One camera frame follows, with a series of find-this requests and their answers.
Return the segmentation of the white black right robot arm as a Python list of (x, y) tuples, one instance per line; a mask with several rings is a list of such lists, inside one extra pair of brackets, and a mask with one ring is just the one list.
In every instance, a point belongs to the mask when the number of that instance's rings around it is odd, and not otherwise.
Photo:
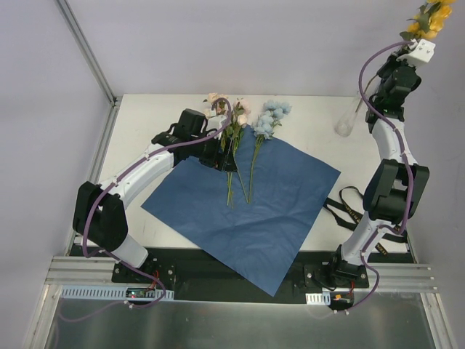
[(404, 132), (403, 104), (421, 83), (415, 66), (392, 54), (376, 75), (380, 82), (375, 92), (360, 96), (368, 109), (365, 121), (381, 162), (363, 194), (363, 216), (323, 269), (332, 289), (360, 283), (367, 275), (368, 257), (380, 240), (404, 236), (429, 179), (429, 169), (412, 156)]

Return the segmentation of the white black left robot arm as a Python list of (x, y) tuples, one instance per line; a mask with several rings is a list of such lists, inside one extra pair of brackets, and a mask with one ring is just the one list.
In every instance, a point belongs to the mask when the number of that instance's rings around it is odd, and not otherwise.
[(233, 112), (215, 116), (219, 125), (208, 127), (203, 113), (185, 109), (179, 121), (156, 135), (134, 163), (111, 178), (94, 184), (86, 181), (78, 189), (73, 229), (82, 235), (85, 257), (91, 257), (87, 244), (126, 263), (129, 275), (139, 283), (149, 281), (155, 271), (155, 258), (130, 234), (126, 209), (151, 182), (190, 157), (210, 168), (232, 169), (229, 150), (222, 149), (222, 132), (231, 125)]

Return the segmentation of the blue flower bunch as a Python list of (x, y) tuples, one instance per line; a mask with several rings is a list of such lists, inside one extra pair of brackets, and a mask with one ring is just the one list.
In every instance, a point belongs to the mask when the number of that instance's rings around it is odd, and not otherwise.
[(248, 196), (246, 199), (248, 204), (252, 201), (254, 170), (260, 149), (266, 140), (271, 140), (273, 138), (275, 128), (282, 126), (283, 118), (287, 116), (291, 110), (292, 106), (288, 102), (268, 100), (264, 103), (262, 112), (259, 114), (257, 120), (251, 126), (256, 140), (249, 172)]

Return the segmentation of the yellow flower bunch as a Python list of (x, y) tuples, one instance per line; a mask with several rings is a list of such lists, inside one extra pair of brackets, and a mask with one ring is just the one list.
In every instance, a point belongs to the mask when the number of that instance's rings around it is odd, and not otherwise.
[[(372, 55), (364, 63), (362, 69), (379, 55), (393, 49), (390, 55), (397, 56), (398, 52), (405, 48), (413, 39), (426, 39), (432, 41), (443, 29), (446, 19), (452, 13), (452, 1), (426, 1), (418, 8), (417, 15), (410, 18), (411, 24), (406, 31), (400, 33), (402, 41), (391, 44)], [(395, 119), (403, 119), (403, 104), (406, 97), (415, 91), (421, 84), (421, 77), (416, 72), (417, 68), (401, 63), (397, 69), (385, 80), (379, 81), (379, 85), (372, 95), (367, 95), (368, 87), (359, 85), (360, 96), (363, 104), (367, 105), (368, 115), (376, 116), (379, 113), (391, 116)]]

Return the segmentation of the blue wrapping paper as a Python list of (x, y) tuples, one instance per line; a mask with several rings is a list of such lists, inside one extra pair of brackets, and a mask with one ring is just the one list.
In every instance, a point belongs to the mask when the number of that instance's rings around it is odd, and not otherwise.
[[(235, 155), (247, 196), (255, 140), (246, 129)], [(339, 175), (327, 163), (272, 139), (256, 160), (250, 204), (235, 175), (234, 207), (227, 206), (226, 174), (192, 157), (175, 166), (142, 208), (274, 295)]]

